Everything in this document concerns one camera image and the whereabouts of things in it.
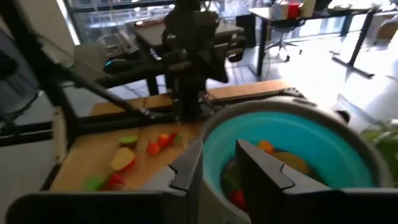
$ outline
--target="orange vegetable piece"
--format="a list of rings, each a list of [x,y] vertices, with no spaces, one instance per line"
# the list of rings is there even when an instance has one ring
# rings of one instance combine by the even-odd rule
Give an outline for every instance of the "orange vegetable piece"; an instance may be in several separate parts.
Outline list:
[[[168,134],[160,134],[157,138],[157,144],[162,149],[169,144],[169,135]]]
[[[147,146],[147,153],[151,156],[157,155],[160,152],[160,147],[155,142],[149,142]]]
[[[269,141],[266,141],[266,140],[259,141],[259,144],[257,145],[257,147],[266,153],[274,152],[274,146]]]

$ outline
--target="green vegetable piece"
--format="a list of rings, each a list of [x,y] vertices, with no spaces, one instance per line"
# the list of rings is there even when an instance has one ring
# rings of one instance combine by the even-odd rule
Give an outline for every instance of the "green vegetable piece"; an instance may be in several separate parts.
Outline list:
[[[136,142],[138,140],[137,136],[129,136],[129,137],[123,137],[119,140],[121,144],[129,144]]]

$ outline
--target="wooden board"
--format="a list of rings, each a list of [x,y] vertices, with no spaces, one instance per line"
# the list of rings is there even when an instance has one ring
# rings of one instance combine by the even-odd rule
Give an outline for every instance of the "wooden board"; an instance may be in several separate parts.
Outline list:
[[[287,87],[289,86],[282,80],[273,80],[241,86],[228,86],[209,91],[218,98],[225,98],[275,91]],[[171,100],[164,95],[160,95],[132,100],[131,103],[150,108],[169,105]],[[111,103],[98,103],[94,106],[92,114],[98,115],[118,111],[121,111],[121,109]],[[79,137],[56,176],[51,190],[82,190],[84,181],[90,177],[99,177],[105,180],[112,173],[109,163],[119,149],[119,138],[131,135],[139,137],[136,148],[137,162],[132,170],[124,174],[124,189],[139,189],[150,177],[170,164],[187,148],[190,141],[200,132],[201,126],[202,123],[200,122],[191,124],[158,124],[141,129],[123,129]],[[172,146],[154,157],[146,154],[146,147],[149,141],[155,141],[159,134],[174,131],[178,131],[183,136],[183,141],[179,145]]]

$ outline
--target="tiled floor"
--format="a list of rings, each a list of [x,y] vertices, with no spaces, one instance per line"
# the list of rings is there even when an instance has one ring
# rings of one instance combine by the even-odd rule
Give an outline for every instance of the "tiled floor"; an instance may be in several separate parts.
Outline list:
[[[272,63],[268,65],[268,59],[265,59],[260,77],[255,76],[250,69],[256,65],[256,49],[249,49],[242,62],[226,64],[228,83],[208,80],[207,87],[283,78],[312,101],[350,110],[350,125],[354,129],[361,130],[369,122],[378,119],[398,117],[398,56],[394,50],[396,44],[390,45],[391,50],[372,49],[360,53],[357,64],[376,74],[372,80],[365,79],[331,60],[330,50],[340,49],[343,54],[350,53],[356,37],[357,35],[351,35],[342,44],[340,38],[299,42],[303,54],[298,55],[297,49],[289,49],[289,62],[280,59],[277,49],[272,49],[269,59]],[[161,76],[158,77],[158,83],[160,92],[165,92]],[[128,86],[136,89],[142,96],[148,94],[145,81],[130,83]],[[137,97],[135,93],[122,87],[109,91],[125,99]],[[65,92],[79,116],[87,116],[95,103],[104,101],[84,89],[67,87]],[[36,123],[51,119],[51,106],[42,95],[25,115],[17,119],[17,123]],[[38,189],[54,162],[51,141],[2,148],[0,198],[3,200],[0,202],[0,216],[17,196]]]

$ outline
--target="teal bowl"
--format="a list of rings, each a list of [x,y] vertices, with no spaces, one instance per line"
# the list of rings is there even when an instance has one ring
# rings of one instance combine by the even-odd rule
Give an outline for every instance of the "teal bowl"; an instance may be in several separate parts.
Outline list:
[[[234,156],[235,141],[268,140],[304,159],[333,189],[391,187],[391,174],[379,152],[350,130],[332,111],[279,96],[230,106],[207,121],[201,134],[203,176],[226,206],[220,175]]]

